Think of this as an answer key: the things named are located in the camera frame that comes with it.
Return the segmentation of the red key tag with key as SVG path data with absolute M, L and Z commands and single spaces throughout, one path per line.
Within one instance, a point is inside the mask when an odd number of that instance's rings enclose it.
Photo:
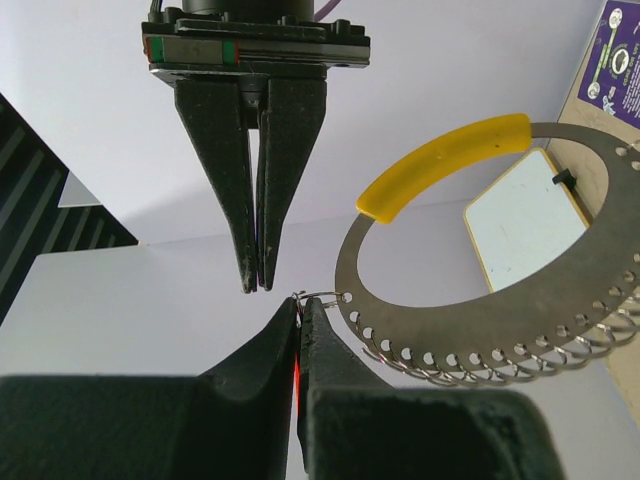
M 300 394 L 300 345 L 301 345 L 301 328 L 302 328 L 302 317 L 300 311 L 297 311 L 296 314 L 296 351 L 294 357 L 294 393 L 296 398 L 297 409 L 299 409 L 299 404 L 301 400 Z

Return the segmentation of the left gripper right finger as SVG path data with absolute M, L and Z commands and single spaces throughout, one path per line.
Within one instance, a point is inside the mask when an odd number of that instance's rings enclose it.
M 547 425 L 513 391 L 394 388 L 303 308 L 298 439 L 312 479 L 562 479 Z

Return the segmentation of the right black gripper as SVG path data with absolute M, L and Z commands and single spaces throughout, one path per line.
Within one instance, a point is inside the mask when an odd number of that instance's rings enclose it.
M 176 84 L 176 109 L 229 225 L 242 291 L 257 290 L 257 250 L 259 285 L 271 290 L 284 221 L 326 114 L 323 78 L 332 67 L 370 64 L 365 27 L 294 17 L 271 24 L 153 17 L 141 34 L 149 72 Z M 251 102 L 267 80 L 258 115 L 255 235 L 243 100 L 227 81 L 239 81 Z

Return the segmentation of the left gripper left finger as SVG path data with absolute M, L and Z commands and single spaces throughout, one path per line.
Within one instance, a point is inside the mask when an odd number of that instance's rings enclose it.
M 5 376 L 5 479 L 282 479 L 296 305 L 196 376 Z

